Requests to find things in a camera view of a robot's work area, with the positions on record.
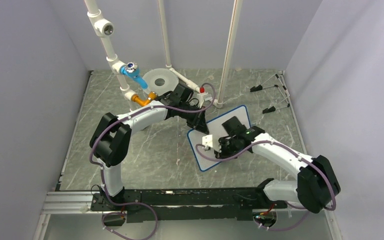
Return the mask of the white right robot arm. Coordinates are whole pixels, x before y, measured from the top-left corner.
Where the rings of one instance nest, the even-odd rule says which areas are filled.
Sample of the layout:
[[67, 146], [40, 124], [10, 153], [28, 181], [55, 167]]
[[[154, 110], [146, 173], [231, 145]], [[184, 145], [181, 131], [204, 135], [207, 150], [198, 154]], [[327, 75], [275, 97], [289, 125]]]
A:
[[336, 209], [336, 196], [341, 187], [325, 156], [313, 157], [296, 151], [262, 128], [245, 127], [235, 116], [222, 127], [227, 134], [212, 141], [217, 160], [229, 161], [249, 152], [272, 161], [294, 177], [290, 181], [269, 178], [260, 183], [255, 189], [255, 200], [260, 207], [267, 208], [275, 202], [294, 202], [315, 214], [322, 209]]

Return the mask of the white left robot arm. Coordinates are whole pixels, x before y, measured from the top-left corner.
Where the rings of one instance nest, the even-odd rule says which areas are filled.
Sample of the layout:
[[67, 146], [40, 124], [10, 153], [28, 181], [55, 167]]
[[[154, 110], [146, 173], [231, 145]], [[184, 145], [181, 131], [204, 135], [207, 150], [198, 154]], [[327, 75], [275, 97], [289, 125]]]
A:
[[191, 88], [179, 83], [174, 90], [152, 97], [150, 103], [134, 111], [121, 115], [108, 112], [102, 116], [89, 142], [89, 162], [99, 166], [100, 191], [109, 209], [117, 210], [125, 201], [121, 164], [134, 134], [173, 117], [184, 119], [191, 129], [209, 133], [207, 107], [193, 104], [193, 94]]

